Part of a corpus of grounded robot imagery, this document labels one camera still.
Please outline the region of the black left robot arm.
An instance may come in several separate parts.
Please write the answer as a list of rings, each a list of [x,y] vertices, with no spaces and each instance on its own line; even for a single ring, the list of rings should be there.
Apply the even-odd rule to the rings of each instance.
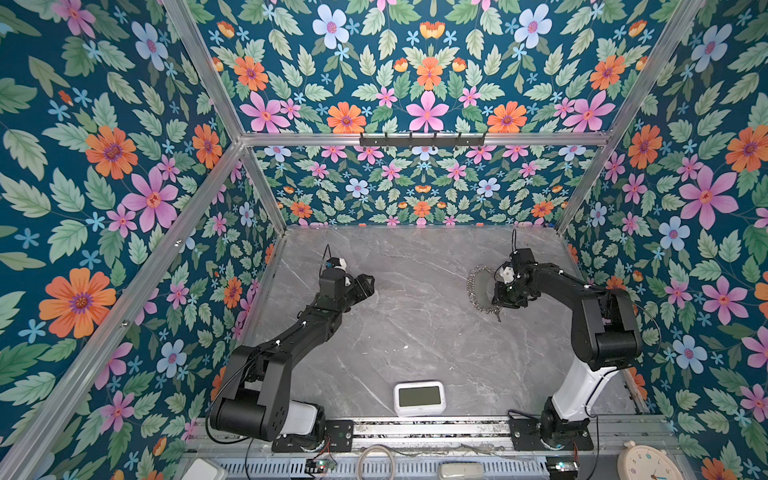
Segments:
[[[319,291],[296,322],[258,346],[239,346],[207,416],[207,427],[265,442],[283,436],[318,441],[325,430],[321,406],[291,399],[293,369],[339,330],[342,317],[375,293],[375,278],[346,271],[340,258],[326,262]]]

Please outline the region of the steel key holder plate with rings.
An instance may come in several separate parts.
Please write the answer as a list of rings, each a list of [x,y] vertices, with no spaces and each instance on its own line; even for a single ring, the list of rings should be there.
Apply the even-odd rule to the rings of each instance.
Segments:
[[[495,286],[494,272],[485,265],[473,268],[466,281],[466,291],[473,307],[480,313],[491,315],[501,321],[501,309],[492,303]]]

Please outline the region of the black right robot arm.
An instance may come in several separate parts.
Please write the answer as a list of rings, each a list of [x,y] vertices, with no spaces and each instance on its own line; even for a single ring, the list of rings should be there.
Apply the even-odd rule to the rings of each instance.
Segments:
[[[513,248],[494,272],[491,305],[522,309],[543,295],[571,312],[574,358],[538,416],[540,441],[557,448],[588,432],[594,403],[610,380],[640,355],[642,340],[626,291],[593,286],[554,263],[537,261],[529,248]]]

